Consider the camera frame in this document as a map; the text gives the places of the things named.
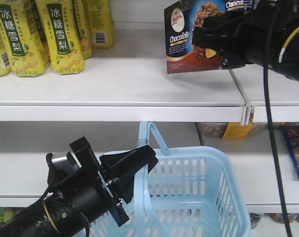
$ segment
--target store shelf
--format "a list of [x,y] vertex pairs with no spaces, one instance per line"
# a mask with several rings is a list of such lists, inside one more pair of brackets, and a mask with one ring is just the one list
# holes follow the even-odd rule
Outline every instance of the store shelf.
[[[294,221],[290,224],[294,237],[299,237],[299,223]],[[252,230],[252,237],[286,237],[284,224],[275,223],[269,216],[264,216],[257,227]]]
[[[266,122],[262,83],[262,67],[247,65],[234,69],[234,73],[249,100],[254,122]],[[299,121],[299,82],[269,71],[269,92],[274,122]]]
[[[194,123],[156,125],[170,147],[200,144]],[[25,207],[41,196],[47,187],[47,153],[66,154],[82,136],[97,156],[132,150],[138,127],[138,122],[0,122],[0,206]]]
[[[204,145],[222,150],[231,159],[249,212],[281,212],[267,130],[245,139],[202,135],[202,140]],[[276,130],[276,141],[288,212],[299,213],[299,180],[280,130]]]
[[168,75],[163,30],[117,30],[86,70],[0,78],[0,121],[236,121],[245,101],[228,71]]

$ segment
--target barcode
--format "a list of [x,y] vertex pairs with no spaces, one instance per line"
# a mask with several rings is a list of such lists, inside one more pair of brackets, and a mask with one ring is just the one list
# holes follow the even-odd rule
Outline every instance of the barcode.
[[106,33],[105,32],[95,32],[94,42],[99,44],[106,44]]
[[10,62],[6,52],[1,55],[1,59],[2,59],[1,66],[3,67],[3,69],[7,69],[7,67],[10,66]]

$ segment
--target robotic arm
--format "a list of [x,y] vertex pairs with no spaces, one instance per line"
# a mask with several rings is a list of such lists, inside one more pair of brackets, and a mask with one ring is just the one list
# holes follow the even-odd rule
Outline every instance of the robotic arm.
[[258,8],[246,14],[228,11],[208,17],[202,27],[195,27],[192,43],[241,64],[263,66],[268,28],[277,10],[268,66],[299,81],[299,0],[260,0]]
[[70,144],[71,153],[47,154],[48,189],[31,206],[22,210],[2,229],[0,237],[71,237],[109,211],[118,226],[129,220],[123,200],[133,197],[134,175],[148,164],[157,164],[149,146],[115,155],[94,156],[86,138]]

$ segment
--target blue plastic basket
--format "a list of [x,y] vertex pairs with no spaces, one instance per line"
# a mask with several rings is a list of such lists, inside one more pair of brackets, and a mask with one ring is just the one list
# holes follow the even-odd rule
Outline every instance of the blue plastic basket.
[[124,206],[130,220],[119,228],[105,213],[90,236],[249,237],[249,214],[227,155],[203,146],[168,148],[150,122],[140,124],[139,147],[149,144],[150,131],[161,147],[159,163],[135,175],[134,198]]

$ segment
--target basket handle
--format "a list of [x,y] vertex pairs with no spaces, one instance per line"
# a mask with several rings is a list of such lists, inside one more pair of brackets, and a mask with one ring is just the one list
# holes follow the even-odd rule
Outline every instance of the basket handle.
[[[161,134],[157,127],[152,122],[141,122],[139,126],[138,144],[137,147],[149,145],[149,133],[150,131],[154,135],[158,142],[162,153],[165,156],[170,156],[170,151],[165,144]],[[151,204],[149,191],[148,191],[148,165],[144,166],[135,174],[134,180],[134,211],[135,222],[137,225],[136,233],[138,236],[144,236],[145,230],[149,227],[155,228],[159,232],[160,237],[171,237],[167,230],[162,226],[158,220],[153,206]],[[148,221],[145,224],[144,218],[148,217]]]
[[161,148],[161,152],[165,156],[170,156],[169,148],[167,147],[163,137],[159,133],[157,127],[152,122],[141,122],[139,125],[139,134],[138,134],[138,144],[137,147],[142,147],[145,145],[149,145],[149,133],[153,134],[158,145]]

